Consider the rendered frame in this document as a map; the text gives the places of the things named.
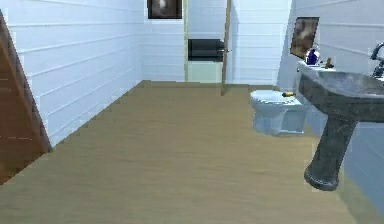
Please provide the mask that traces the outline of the wooden room door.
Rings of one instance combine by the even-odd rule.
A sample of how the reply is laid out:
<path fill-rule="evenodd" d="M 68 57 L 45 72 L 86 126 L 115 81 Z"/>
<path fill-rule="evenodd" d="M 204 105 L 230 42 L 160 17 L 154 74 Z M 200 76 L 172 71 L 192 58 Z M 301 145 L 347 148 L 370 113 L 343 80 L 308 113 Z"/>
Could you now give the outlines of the wooden room door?
<path fill-rule="evenodd" d="M 226 0 L 221 96 L 224 96 L 226 92 L 226 75 L 227 75 L 228 52 L 229 52 L 228 47 L 229 47 L 229 33 L 230 33 L 231 4 L 232 4 L 232 0 Z"/>

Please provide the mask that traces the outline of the white toilet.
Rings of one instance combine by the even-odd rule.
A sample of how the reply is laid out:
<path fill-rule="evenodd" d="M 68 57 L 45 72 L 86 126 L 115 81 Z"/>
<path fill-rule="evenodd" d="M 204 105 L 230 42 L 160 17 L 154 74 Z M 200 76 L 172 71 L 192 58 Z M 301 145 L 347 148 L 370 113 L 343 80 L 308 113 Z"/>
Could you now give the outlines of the white toilet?
<path fill-rule="evenodd" d="M 293 82 L 292 96 L 284 96 L 279 90 L 255 90 L 250 93 L 250 103 L 254 110 L 252 127 L 259 133 L 272 136 L 302 135 L 308 111 L 298 88 L 305 62 L 297 65 Z"/>

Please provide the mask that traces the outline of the blue bottle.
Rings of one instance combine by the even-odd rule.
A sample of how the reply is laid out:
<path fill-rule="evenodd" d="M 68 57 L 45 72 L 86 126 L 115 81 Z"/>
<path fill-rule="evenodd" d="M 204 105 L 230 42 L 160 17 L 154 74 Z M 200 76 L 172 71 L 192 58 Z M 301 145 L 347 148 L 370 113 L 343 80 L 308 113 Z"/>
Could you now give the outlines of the blue bottle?
<path fill-rule="evenodd" d="M 318 61 L 318 56 L 316 55 L 316 50 L 311 49 L 308 52 L 307 59 L 306 59 L 306 64 L 307 65 L 315 65 Z"/>

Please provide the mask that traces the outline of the brown wooden cabinet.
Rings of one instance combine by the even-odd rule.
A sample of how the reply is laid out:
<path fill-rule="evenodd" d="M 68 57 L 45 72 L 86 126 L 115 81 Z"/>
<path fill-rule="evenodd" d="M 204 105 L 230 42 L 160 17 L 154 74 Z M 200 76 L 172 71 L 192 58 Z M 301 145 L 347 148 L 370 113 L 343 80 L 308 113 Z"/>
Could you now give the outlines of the brown wooden cabinet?
<path fill-rule="evenodd" d="M 0 10 L 0 185 L 52 150 Z"/>

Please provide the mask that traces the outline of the dark metal faucet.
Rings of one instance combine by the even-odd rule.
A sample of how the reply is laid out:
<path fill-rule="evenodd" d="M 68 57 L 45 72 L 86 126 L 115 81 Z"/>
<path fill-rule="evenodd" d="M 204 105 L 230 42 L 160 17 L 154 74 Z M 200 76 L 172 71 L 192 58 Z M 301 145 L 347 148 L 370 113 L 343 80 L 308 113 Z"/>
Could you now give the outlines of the dark metal faucet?
<path fill-rule="evenodd" d="M 379 62 L 373 71 L 373 78 L 382 78 L 384 75 L 384 58 L 378 56 L 378 53 L 382 47 L 384 47 L 384 42 L 377 44 L 370 57 L 371 60 Z"/>

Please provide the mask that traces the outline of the dark framed wall picture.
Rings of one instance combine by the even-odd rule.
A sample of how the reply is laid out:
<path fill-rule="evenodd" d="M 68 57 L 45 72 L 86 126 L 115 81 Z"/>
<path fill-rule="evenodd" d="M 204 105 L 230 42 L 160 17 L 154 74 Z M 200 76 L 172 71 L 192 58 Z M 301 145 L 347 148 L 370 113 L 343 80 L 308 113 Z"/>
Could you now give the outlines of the dark framed wall picture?
<path fill-rule="evenodd" d="M 182 0 L 147 0 L 149 19 L 181 19 Z"/>

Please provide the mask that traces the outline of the brown framed wall picture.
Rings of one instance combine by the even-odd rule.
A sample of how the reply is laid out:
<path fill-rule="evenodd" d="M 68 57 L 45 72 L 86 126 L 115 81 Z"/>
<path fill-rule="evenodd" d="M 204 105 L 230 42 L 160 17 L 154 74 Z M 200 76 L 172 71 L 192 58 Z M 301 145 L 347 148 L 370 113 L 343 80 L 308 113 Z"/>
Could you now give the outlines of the brown framed wall picture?
<path fill-rule="evenodd" d="M 292 35 L 290 53 L 305 59 L 307 51 L 312 48 L 319 23 L 318 17 L 297 17 Z"/>

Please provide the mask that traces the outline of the dark grey pedestal sink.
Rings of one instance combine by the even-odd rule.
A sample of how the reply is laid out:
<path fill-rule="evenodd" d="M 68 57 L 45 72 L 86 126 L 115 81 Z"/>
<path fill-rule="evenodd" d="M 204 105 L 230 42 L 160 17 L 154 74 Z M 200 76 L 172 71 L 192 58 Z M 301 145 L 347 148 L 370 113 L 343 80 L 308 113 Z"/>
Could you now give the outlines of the dark grey pedestal sink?
<path fill-rule="evenodd" d="M 327 116 L 304 179 L 316 189 L 334 191 L 356 125 L 384 123 L 384 82 L 353 72 L 313 71 L 301 75 L 299 92 Z"/>

